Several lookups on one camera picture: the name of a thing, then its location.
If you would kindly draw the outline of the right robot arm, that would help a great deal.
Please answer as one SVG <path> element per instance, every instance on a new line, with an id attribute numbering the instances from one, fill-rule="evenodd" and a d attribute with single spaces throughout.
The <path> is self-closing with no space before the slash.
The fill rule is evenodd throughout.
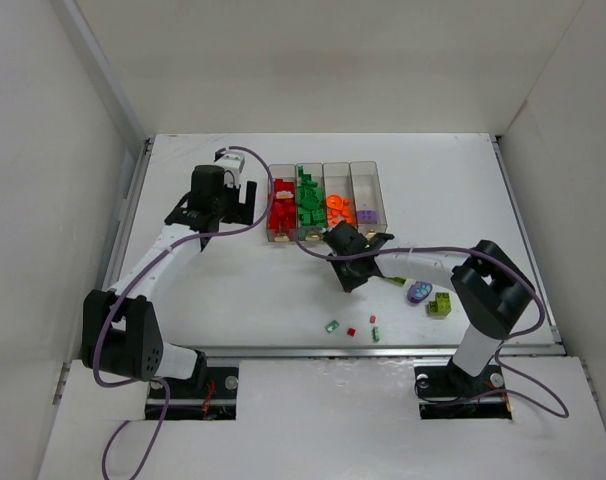
<path id="1" fill-rule="evenodd" d="M 481 382 L 490 360 L 508 340 L 535 298 L 532 283 L 494 242 L 471 248 L 410 247 L 394 236 L 377 233 L 368 239 L 342 221 L 323 235 L 339 282 L 346 292 L 372 277 L 404 277 L 454 292 L 469 327 L 448 362 L 449 382 L 458 390 Z"/>

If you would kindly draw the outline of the clear container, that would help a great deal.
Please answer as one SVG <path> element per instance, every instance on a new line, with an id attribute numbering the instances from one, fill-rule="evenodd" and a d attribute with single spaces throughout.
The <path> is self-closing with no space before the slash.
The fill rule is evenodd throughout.
<path id="1" fill-rule="evenodd" d="M 323 165 L 326 218 L 329 227 L 345 221 L 357 226 L 350 165 L 347 162 Z"/>
<path id="2" fill-rule="evenodd" d="M 274 164 L 272 174 L 272 200 L 267 220 L 266 235 L 269 242 L 289 242 L 294 239 L 297 227 L 296 169 L 294 164 Z"/>
<path id="3" fill-rule="evenodd" d="M 377 224 L 359 224 L 357 229 L 367 238 L 376 233 L 385 233 L 387 218 L 377 164 L 374 161 L 350 162 L 355 210 L 375 210 Z"/>
<path id="4" fill-rule="evenodd" d="M 321 163 L 299 163 L 295 176 L 296 231 L 301 241 L 319 240 L 328 226 L 326 190 Z"/>

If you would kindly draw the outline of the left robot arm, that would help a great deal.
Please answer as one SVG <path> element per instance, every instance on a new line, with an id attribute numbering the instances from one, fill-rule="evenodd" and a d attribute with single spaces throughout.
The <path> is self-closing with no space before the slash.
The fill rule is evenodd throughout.
<path id="1" fill-rule="evenodd" d="M 81 343 L 86 367 L 130 381 L 202 383 L 204 353 L 165 341 L 154 304 L 218 236 L 221 224 L 242 230 L 252 225 L 257 184 L 241 181 L 244 163 L 240 153 L 227 152 L 196 166 L 189 191 L 165 218 L 145 255 L 112 286 L 87 295 Z"/>

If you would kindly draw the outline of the purple lego brick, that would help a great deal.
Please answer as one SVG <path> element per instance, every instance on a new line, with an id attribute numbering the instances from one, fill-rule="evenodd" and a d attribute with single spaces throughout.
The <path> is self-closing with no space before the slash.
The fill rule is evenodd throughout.
<path id="1" fill-rule="evenodd" d="M 358 210 L 356 212 L 356 217 L 359 224 L 378 223 L 378 214 L 375 210 Z"/>

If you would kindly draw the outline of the lime green stepped brick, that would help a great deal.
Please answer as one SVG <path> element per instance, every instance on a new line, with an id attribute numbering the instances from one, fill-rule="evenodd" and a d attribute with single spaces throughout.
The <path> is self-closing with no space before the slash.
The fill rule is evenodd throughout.
<path id="1" fill-rule="evenodd" d="M 407 279 L 404 277 L 385 277 L 386 280 L 394 282 L 399 285 L 404 285 L 407 282 Z"/>

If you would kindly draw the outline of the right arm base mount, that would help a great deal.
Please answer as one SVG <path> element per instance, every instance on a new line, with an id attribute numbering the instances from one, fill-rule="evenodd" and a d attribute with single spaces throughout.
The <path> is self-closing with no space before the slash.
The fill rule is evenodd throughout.
<path id="1" fill-rule="evenodd" d="M 512 419 L 497 365 L 488 365 L 478 377 L 468 377 L 450 365 L 416 366 L 414 375 L 422 420 Z"/>

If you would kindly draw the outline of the lime green lego brick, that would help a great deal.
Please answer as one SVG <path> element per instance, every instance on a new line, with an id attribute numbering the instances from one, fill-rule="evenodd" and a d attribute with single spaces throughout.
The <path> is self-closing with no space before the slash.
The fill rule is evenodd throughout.
<path id="1" fill-rule="evenodd" d="M 426 311 L 430 317 L 447 317 L 452 311 L 450 294 L 448 292 L 437 292 L 434 299 L 428 302 Z"/>

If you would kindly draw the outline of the small green lego plate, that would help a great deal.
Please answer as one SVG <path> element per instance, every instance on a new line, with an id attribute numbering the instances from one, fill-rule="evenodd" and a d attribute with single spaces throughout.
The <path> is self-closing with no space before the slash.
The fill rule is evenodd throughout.
<path id="1" fill-rule="evenodd" d="M 334 332 L 340 326 L 339 322 L 336 320 L 332 320 L 328 324 L 325 325 L 325 330 L 328 334 Z"/>

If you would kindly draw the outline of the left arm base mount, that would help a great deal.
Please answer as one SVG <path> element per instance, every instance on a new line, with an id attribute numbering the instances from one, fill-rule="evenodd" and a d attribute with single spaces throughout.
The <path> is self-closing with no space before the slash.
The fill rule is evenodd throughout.
<path id="1" fill-rule="evenodd" d="M 233 421 L 237 416 L 239 365 L 209 366 L 202 386 L 168 379 L 166 421 Z"/>

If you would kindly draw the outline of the orange round lego piece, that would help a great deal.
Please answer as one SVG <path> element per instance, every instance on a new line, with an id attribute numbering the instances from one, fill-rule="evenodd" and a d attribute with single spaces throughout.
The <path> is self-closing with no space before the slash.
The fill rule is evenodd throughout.
<path id="1" fill-rule="evenodd" d="M 329 195 L 326 198 L 326 205 L 329 210 L 341 211 L 343 209 L 344 203 L 343 198 L 339 195 Z"/>

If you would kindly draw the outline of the purple flower lego piece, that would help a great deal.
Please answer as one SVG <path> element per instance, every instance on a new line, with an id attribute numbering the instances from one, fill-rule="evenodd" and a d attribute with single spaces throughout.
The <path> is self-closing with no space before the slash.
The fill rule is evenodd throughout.
<path id="1" fill-rule="evenodd" d="M 415 281 L 409 287 L 406 298 L 410 304 L 418 305 L 426 300 L 433 291 L 433 285 L 429 282 Z"/>

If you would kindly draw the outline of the red flower lego piece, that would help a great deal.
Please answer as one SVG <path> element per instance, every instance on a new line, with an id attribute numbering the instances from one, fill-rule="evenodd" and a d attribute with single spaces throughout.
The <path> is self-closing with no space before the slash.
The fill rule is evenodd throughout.
<path id="1" fill-rule="evenodd" d="M 283 178 L 274 180 L 274 196 L 276 200 L 293 199 L 295 197 L 295 183 Z"/>

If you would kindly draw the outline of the tall green lego stack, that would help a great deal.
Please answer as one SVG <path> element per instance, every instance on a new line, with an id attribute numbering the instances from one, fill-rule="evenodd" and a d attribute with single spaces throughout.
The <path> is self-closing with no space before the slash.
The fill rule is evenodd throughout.
<path id="1" fill-rule="evenodd" d="M 297 179 L 297 184 L 300 186 L 307 186 L 307 187 L 313 187 L 313 183 L 314 183 L 314 179 L 313 179 L 313 175 L 308 172 L 304 165 L 300 164 L 296 166 L 297 171 L 296 171 L 296 179 Z"/>

